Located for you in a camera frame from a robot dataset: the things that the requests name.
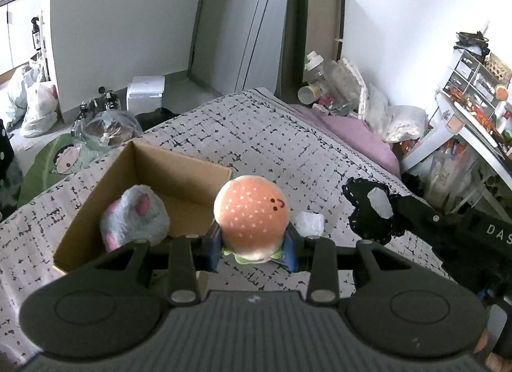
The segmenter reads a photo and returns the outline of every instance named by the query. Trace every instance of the white cabinet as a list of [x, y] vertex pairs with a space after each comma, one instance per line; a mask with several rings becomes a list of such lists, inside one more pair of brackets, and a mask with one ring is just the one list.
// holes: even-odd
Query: white cabinet
[[9, 16], [9, 40], [14, 67], [18, 67], [34, 56], [32, 42], [32, 23], [39, 16], [42, 0], [16, 0], [7, 4]]
[[0, 7], [0, 75], [12, 69], [9, 30], [7, 28], [7, 6]]

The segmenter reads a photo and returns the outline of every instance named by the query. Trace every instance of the orange round object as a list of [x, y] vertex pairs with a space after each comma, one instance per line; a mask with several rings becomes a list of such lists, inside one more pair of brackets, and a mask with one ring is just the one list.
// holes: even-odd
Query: orange round object
[[290, 207], [282, 191], [260, 176], [226, 183], [213, 206], [224, 244], [249, 261], [268, 259], [283, 244]]
[[494, 88], [495, 96], [497, 99], [500, 100], [507, 100], [508, 99], [508, 92], [507, 88], [503, 85], [496, 85], [496, 88]]

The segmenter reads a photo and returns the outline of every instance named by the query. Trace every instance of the white bottle cap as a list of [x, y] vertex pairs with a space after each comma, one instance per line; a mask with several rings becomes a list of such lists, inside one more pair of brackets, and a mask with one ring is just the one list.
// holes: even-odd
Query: white bottle cap
[[319, 54], [316, 54], [315, 51], [312, 51], [306, 56], [308, 63], [304, 65], [304, 70], [310, 71], [313, 70], [316, 66], [321, 64], [324, 61], [324, 58]]
[[320, 92], [320, 88], [316, 85], [304, 86], [299, 89], [297, 94], [299, 100], [304, 105], [311, 105], [315, 100], [320, 99], [322, 93]]

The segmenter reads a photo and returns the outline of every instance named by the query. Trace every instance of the cartoon face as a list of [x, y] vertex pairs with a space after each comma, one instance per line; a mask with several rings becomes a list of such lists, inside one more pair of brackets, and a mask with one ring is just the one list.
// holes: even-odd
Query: cartoon face
[[57, 151], [53, 158], [55, 164], [55, 171], [59, 174], [70, 174], [71, 167], [78, 160], [80, 149], [75, 147], [73, 144], [68, 144]]
[[290, 220], [284, 194], [259, 176], [241, 176], [226, 183], [213, 212], [224, 243], [252, 261], [268, 258], [279, 249]]

